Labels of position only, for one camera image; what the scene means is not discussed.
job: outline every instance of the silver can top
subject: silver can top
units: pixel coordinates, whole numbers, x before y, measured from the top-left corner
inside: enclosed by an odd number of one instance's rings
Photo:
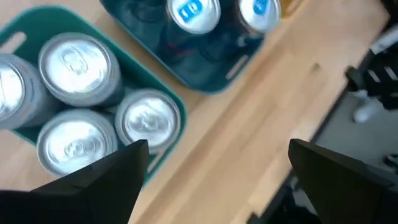
[[[125,145],[148,140],[149,152],[168,148],[180,130],[180,112],[174,101],[158,90],[138,90],[125,98],[116,113],[116,131]]]
[[[102,43],[78,33],[56,35],[39,55],[44,82],[63,95],[94,94],[109,79],[110,63]]]
[[[59,114],[40,131],[40,163],[53,174],[67,175],[112,153],[116,150],[112,147],[117,146],[112,146],[117,141],[116,133],[103,122],[111,127],[93,111],[77,109]]]
[[[244,22],[256,32],[274,29],[281,17],[279,0],[238,0]]]
[[[0,121],[19,109],[24,95],[24,82],[18,69],[6,57],[0,57]]]
[[[178,26],[191,34],[212,31],[221,15],[218,0],[167,0],[167,10]]]

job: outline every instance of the pull tab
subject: pull tab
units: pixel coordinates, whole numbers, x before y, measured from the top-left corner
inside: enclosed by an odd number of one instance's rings
[[[254,0],[253,11],[257,15],[263,16],[269,7],[269,0]]]
[[[64,151],[69,158],[88,156],[95,152],[95,143],[89,139],[79,139],[67,145]]]
[[[184,22],[190,22],[195,16],[199,15],[203,9],[200,0],[189,0],[180,9],[178,14]]]
[[[70,48],[62,52],[61,58],[64,65],[70,70],[74,71],[77,75],[86,73],[88,70],[87,63],[81,53],[75,49]]]
[[[134,120],[129,121],[129,127],[147,134],[164,133],[169,128],[169,121],[162,113],[148,107]]]

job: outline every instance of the can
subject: can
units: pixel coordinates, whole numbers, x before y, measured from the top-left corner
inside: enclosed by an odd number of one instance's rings
[[[43,126],[37,158],[52,174],[68,175],[118,149],[109,118],[89,109],[64,111]]]
[[[46,87],[72,106],[111,106],[123,98],[121,72],[112,51],[79,33],[63,33],[45,43],[39,69]]]
[[[165,0],[134,0],[131,11],[141,22],[159,22],[165,17],[165,3]]]
[[[223,11],[215,31],[200,47],[209,62],[229,60],[246,46],[259,44],[274,29],[281,15],[279,0],[235,0]]]
[[[167,24],[160,34],[157,55],[179,62],[197,48],[220,19],[218,0],[167,0]]]
[[[149,153],[168,149],[181,127],[180,111],[165,93],[141,89],[130,93],[119,105],[115,118],[116,132],[124,145],[148,140]]]
[[[39,70],[13,54],[0,54],[0,129],[40,125],[60,106]]]

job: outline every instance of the dark teal tray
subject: dark teal tray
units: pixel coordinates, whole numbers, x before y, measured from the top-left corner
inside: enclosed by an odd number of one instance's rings
[[[169,72],[192,90],[213,95],[222,92],[242,73],[252,56],[261,47],[263,41],[247,46],[240,54],[228,62],[207,62],[197,51],[187,55],[183,63],[169,64],[156,54],[160,32],[166,21],[148,23],[137,20],[125,7],[127,2],[137,0],[100,0],[104,8],[115,18],[120,26],[152,54]],[[233,0],[220,0],[225,8]]]
[[[113,51],[119,61],[125,84],[133,83],[134,87],[139,88],[156,88],[168,94],[176,102],[181,112],[181,130],[175,144],[167,149],[154,168],[146,174],[147,183],[173,151],[173,148],[181,138],[185,129],[187,114],[183,101],[154,74],[146,69],[146,67],[141,65],[136,59],[132,58],[115,42],[107,38],[101,33],[101,31],[94,28],[79,15],[64,7],[39,6],[23,12],[13,21],[8,23],[2,31],[0,31],[0,45],[6,43],[7,40],[18,32],[25,33],[26,40],[14,52],[14,54],[24,58],[34,65],[37,65],[38,54],[41,47],[54,35],[62,32],[80,32],[90,35],[105,43]],[[36,144],[40,129],[41,127],[20,128],[13,130],[13,132],[24,138],[26,141],[29,141],[31,144]],[[154,159],[155,156],[151,156],[149,164]]]

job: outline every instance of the black object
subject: black object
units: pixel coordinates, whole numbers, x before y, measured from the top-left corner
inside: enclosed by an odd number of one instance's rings
[[[279,201],[272,215],[263,215],[259,218],[252,214],[247,224],[322,224],[318,216],[307,208],[296,205],[293,191],[291,186],[283,185],[271,202]]]
[[[347,86],[349,91],[359,91],[366,88],[362,73],[354,67],[349,66],[345,75],[348,80]]]
[[[30,192],[0,191],[0,223],[125,224],[148,157],[148,143],[140,140]]]
[[[398,177],[292,139],[289,159],[323,224],[398,223]]]
[[[358,69],[362,70],[363,65],[366,65],[366,59],[364,59],[364,62],[361,63]],[[319,140],[319,137],[322,135],[323,131],[329,124],[329,121],[331,120],[332,116],[336,112],[336,110],[339,108],[341,105],[341,102],[345,98],[348,92],[348,86],[340,93],[340,96],[338,99],[335,101],[335,104],[331,107],[329,110],[328,114],[326,115],[325,119],[323,120],[322,124],[318,127],[316,133],[312,136],[311,143],[315,143]],[[253,213],[249,220],[247,221],[247,224],[269,224],[270,219],[274,219],[274,215],[277,214],[278,209],[280,207],[284,206],[283,201],[285,197],[288,197],[287,195],[289,194],[289,189],[291,188],[291,181],[294,178],[293,171],[290,170],[289,175],[285,178],[282,187],[278,190],[278,192],[275,194],[274,198],[268,205],[267,209],[265,209],[264,213],[261,214],[261,216],[257,216],[255,213]]]
[[[388,154],[383,157],[383,163],[393,169],[398,174],[398,154]]]
[[[398,45],[394,44],[387,52],[373,57],[367,70],[360,72],[350,67],[346,75],[350,83],[359,90],[366,90],[369,96],[391,98],[398,92]]]
[[[383,6],[387,9],[393,20],[398,19],[398,1],[397,0],[381,0]]]

